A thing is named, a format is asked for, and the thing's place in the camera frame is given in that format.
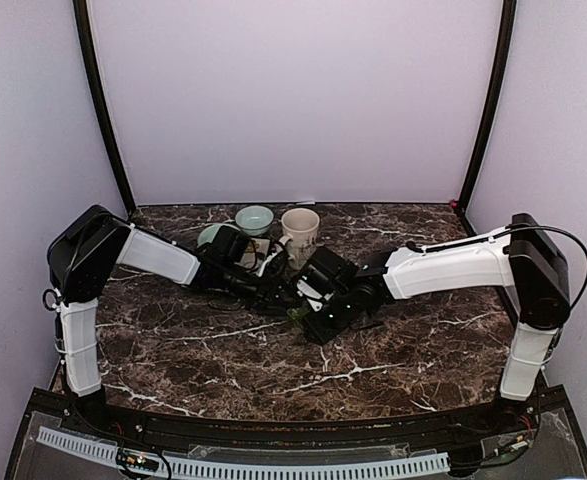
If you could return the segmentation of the green weekly pill organizer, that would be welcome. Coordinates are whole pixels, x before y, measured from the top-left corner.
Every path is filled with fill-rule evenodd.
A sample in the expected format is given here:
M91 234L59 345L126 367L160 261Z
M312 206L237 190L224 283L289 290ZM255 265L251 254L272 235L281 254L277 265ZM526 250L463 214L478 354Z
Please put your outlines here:
M308 314L308 310L305 307L289 308L286 314L292 321L300 323Z

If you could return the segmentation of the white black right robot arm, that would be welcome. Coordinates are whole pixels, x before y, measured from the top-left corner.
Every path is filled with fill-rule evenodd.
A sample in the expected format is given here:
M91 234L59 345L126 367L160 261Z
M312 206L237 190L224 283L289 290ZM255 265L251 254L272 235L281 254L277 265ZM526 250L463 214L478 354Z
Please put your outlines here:
M376 251L356 265L321 247L296 277L305 301L299 322L306 338L324 345L356 319L380 307L434 292L475 287L514 289L519 316L499 385L500 398L483 413L494 434L522 416L564 325L581 300L571 294L568 261L551 235L583 242L570 232L538 224L526 213L488 233L436 245L408 242Z

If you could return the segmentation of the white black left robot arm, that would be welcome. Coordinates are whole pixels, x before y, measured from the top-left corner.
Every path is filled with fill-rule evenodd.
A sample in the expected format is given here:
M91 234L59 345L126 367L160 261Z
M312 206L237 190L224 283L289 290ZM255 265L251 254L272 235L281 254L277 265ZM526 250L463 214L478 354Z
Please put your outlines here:
M55 314L56 350L64 365L67 388L79 401L76 421L93 436L114 427L113 412L97 399L101 391L97 311L100 298L116 274L158 277L196 292L219 292L238 298L259 315L282 316L298 305L286 279L288 256L275 245L265 256L254 255L242 266L256 240L229 225L212 239L189 249L93 205L48 247L49 287L44 308Z

